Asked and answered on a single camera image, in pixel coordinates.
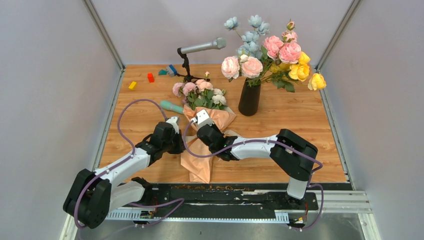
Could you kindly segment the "peach paper bouquet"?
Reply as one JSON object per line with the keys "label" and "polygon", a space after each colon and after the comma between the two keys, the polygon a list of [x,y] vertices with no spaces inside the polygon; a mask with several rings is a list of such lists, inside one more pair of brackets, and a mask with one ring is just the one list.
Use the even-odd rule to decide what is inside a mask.
{"label": "peach paper bouquet", "polygon": [[[176,97],[182,99],[182,114],[190,121],[205,111],[216,127],[223,132],[232,123],[236,114],[228,107],[226,90],[214,87],[207,71],[194,82],[177,82],[172,87]],[[197,123],[189,125],[193,134],[186,134],[185,142],[189,152],[181,154],[180,163],[189,171],[189,180],[207,184],[211,181],[212,153],[208,144],[197,133]]]}

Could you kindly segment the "beige ribbon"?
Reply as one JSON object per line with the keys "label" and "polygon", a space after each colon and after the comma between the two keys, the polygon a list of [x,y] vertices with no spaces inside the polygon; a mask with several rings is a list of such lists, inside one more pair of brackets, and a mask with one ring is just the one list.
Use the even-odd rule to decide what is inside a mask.
{"label": "beige ribbon", "polygon": [[241,135],[240,135],[240,134],[236,133],[236,132],[235,132],[235,131],[233,131],[233,130],[226,130],[226,131],[224,132],[224,134],[225,134],[226,136],[236,136],[236,137],[241,137]]}

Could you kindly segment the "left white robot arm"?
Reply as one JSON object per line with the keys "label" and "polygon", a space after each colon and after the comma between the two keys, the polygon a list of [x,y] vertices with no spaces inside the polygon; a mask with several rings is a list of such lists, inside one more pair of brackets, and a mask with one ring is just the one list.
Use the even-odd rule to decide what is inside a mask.
{"label": "left white robot arm", "polygon": [[140,177],[127,183],[124,180],[151,166],[164,153],[178,155],[184,149],[178,118],[161,121],[149,137],[120,159],[96,171],[81,170],[62,208],[84,226],[94,229],[117,208],[135,202],[149,206],[153,201],[151,184]]}

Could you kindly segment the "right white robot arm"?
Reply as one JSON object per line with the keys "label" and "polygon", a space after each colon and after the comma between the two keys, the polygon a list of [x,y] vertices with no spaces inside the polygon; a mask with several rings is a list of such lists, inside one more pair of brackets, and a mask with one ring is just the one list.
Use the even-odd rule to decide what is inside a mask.
{"label": "right white robot arm", "polygon": [[289,129],[262,138],[225,136],[214,124],[200,127],[196,135],[212,154],[224,161],[273,160],[289,176],[286,204],[298,209],[305,203],[313,167],[318,163],[318,148],[309,141]]}

